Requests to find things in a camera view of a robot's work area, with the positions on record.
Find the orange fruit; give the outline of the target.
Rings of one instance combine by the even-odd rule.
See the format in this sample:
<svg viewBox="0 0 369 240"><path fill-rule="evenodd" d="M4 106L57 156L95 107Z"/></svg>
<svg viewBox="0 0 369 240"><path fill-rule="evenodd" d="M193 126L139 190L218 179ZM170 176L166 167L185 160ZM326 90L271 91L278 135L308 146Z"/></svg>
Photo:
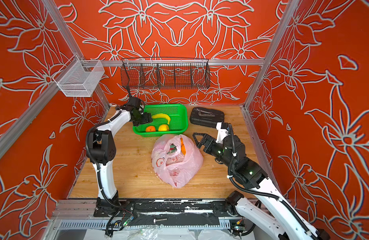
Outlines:
<svg viewBox="0 0 369 240"><path fill-rule="evenodd" d="M156 128L155 128L155 126L148 126L148 127L145 129L145 132L146 132L146 133L156 132Z"/></svg>
<svg viewBox="0 0 369 240"><path fill-rule="evenodd" d="M186 155L186 148L185 148L185 145L184 145L183 138L180 138L180 143L181 143L181 153L185 156Z"/></svg>

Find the yellow lemon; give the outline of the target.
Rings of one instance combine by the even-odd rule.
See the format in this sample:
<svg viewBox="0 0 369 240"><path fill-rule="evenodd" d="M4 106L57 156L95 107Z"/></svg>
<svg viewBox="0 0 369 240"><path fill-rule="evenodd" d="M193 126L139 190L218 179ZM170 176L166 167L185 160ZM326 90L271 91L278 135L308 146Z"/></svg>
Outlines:
<svg viewBox="0 0 369 240"><path fill-rule="evenodd" d="M162 124L158 127L159 132L167 132L169 131L169 126L167 124Z"/></svg>

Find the pink plastic bag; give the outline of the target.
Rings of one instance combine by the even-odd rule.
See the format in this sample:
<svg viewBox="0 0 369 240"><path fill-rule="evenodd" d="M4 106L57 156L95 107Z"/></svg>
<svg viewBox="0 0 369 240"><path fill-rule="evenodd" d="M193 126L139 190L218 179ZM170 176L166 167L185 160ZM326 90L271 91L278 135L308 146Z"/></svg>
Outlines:
<svg viewBox="0 0 369 240"><path fill-rule="evenodd" d="M186 155L181 153L180 138L183 138ZM169 156L167 151L173 143L178 154ZM203 165L203 156L193 140L185 135L165 134L154 144L151 152L151 165L155 174L173 188L182 188L190 182Z"/></svg>

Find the red watermelon slice toy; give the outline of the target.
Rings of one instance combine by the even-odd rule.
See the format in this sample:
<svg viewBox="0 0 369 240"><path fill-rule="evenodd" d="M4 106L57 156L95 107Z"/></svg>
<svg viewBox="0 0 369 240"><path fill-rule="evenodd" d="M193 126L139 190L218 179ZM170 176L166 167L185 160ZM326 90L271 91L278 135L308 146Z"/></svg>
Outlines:
<svg viewBox="0 0 369 240"><path fill-rule="evenodd" d="M166 154L169 156L173 156L173 155L177 155L178 152L179 152L178 147L175 144L171 143L169 145L169 150L167 151Z"/></svg>

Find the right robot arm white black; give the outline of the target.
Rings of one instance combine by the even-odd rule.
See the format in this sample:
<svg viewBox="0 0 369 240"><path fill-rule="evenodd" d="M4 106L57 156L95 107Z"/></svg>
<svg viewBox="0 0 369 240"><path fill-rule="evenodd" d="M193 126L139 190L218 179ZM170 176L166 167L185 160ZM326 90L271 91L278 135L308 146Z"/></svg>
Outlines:
<svg viewBox="0 0 369 240"><path fill-rule="evenodd" d="M329 240L329 234L305 220L277 190L265 170L246 156L245 145L228 123L218 123L217 137L193 133L196 146L227 166L236 187L226 199L226 210L250 220L273 240Z"/></svg>

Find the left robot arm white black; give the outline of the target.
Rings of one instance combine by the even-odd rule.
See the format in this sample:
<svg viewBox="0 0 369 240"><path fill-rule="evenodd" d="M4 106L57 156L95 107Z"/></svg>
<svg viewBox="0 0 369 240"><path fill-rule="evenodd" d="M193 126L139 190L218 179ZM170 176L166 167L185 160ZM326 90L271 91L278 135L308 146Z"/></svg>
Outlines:
<svg viewBox="0 0 369 240"><path fill-rule="evenodd" d="M126 104L115 107L116 112L110 119L88 130L85 139L86 155L94 167L98 185L95 210L111 217L128 205L119 201L114 183L112 165L117 150L114 136L126 123L138 127L152 122L151 114L144 112L144 101L132 96L129 87L126 90Z"/></svg>

